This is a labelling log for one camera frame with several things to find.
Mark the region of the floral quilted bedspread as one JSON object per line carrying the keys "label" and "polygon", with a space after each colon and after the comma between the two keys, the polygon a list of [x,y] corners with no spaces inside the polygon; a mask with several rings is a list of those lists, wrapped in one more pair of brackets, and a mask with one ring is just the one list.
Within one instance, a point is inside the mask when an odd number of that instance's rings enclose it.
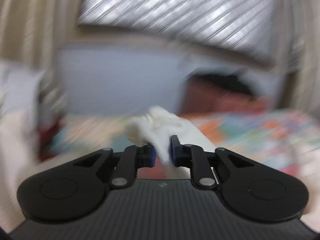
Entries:
{"label": "floral quilted bedspread", "polygon": [[[293,110],[269,113],[186,114],[215,146],[281,170],[301,180],[319,180],[319,123]],[[127,116],[68,115],[48,144],[53,155],[89,153],[104,146],[119,151],[130,142]]]}

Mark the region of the red storage box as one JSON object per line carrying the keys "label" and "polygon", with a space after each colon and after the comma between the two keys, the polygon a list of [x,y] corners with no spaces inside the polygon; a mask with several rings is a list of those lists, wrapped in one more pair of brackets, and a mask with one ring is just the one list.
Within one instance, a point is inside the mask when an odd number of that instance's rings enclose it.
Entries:
{"label": "red storage box", "polygon": [[209,112],[259,113],[267,110],[269,98],[235,93],[207,82],[190,80],[185,90],[181,114]]}

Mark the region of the cream fleece garment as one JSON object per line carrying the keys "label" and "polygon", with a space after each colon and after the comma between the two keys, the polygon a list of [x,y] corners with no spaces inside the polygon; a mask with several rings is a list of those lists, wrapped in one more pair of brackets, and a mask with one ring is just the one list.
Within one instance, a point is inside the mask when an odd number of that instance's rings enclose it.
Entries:
{"label": "cream fleece garment", "polygon": [[[159,174],[165,178],[189,176],[186,168],[175,168],[170,162],[170,136],[176,135],[181,143],[199,145],[206,151],[221,147],[215,146],[184,116],[176,116],[158,106],[151,107],[144,115],[130,117],[124,134],[130,144],[143,145],[150,142],[155,145],[160,158]],[[6,232],[14,230],[24,220],[16,199],[19,183],[33,174],[88,154],[67,152],[40,162],[38,150],[38,136],[33,119],[27,111],[10,111],[1,116],[1,227]],[[301,181],[310,192],[302,220],[313,230],[319,230],[319,180]]]}

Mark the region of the red and white plush toy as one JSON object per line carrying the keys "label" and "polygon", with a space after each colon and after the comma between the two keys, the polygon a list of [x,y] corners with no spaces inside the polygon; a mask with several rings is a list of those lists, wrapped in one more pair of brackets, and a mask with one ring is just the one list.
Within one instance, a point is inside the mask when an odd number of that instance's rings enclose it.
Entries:
{"label": "red and white plush toy", "polygon": [[40,162],[43,162],[48,159],[55,157],[55,152],[50,149],[53,143],[54,137],[60,130],[63,128],[63,115],[59,114],[55,119],[53,124],[49,128],[38,127],[39,135],[39,150],[38,158]]}

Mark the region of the quilted silver window cover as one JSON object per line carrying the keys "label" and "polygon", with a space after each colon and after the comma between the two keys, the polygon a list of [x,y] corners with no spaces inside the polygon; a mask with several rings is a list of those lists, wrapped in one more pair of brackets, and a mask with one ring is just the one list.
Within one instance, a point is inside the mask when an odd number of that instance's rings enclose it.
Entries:
{"label": "quilted silver window cover", "polygon": [[130,29],[276,59],[281,0],[82,0],[80,25]]}

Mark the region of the black folded clothes on box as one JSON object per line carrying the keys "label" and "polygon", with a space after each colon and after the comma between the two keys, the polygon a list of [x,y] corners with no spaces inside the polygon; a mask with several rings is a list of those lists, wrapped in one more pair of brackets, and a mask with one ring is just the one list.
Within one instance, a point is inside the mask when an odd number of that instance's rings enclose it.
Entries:
{"label": "black folded clothes on box", "polygon": [[207,85],[223,88],[234,93],[255,97],[255,93],[252,89],[247,84],[241,82],[237,75],[196,74],[191,79],[204,82]]}

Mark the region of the beige curtain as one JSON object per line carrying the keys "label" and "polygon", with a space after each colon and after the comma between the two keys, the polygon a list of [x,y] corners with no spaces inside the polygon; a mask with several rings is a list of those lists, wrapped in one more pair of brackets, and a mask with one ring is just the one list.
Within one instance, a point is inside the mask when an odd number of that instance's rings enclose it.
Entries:
{"label": "beige curtain", "polygon": [[44,72],[41,92],[64,97],[57,50],[80,38],[81,0],[1,0],[1,57]]}

